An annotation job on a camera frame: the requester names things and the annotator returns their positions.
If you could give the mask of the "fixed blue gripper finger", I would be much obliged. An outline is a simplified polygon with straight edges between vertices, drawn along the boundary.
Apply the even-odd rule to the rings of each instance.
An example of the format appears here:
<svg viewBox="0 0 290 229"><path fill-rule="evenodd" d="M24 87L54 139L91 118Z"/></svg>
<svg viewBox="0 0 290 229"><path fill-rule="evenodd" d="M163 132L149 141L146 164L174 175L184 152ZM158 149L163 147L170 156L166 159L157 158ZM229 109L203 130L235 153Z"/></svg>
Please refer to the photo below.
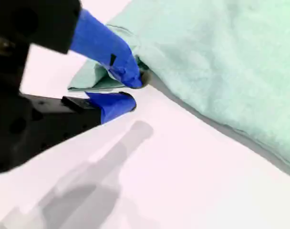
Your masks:
<svg viewBox="0 0 290 229"><path fill-rule="evenodd" d="M9 131L10 160L21 165L41 152L136 108L128 93L86 93L87 98L61 99L23 94Z"/></svg>

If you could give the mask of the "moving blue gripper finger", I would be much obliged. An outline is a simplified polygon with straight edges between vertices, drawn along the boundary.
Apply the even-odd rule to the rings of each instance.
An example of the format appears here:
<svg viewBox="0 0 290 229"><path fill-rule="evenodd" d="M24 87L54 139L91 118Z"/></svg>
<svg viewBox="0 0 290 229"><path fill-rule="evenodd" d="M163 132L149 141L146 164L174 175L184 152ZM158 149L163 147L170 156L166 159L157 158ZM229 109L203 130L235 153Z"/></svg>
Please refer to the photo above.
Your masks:
<svg viewBox="0 0 290 229"><path fill-rule="evenodd" d="M99 62L130 88L141 88L139 67L128 44L99 22L78 0L32 0L38 28L34 44L66 54L74 51Z"/></svg>

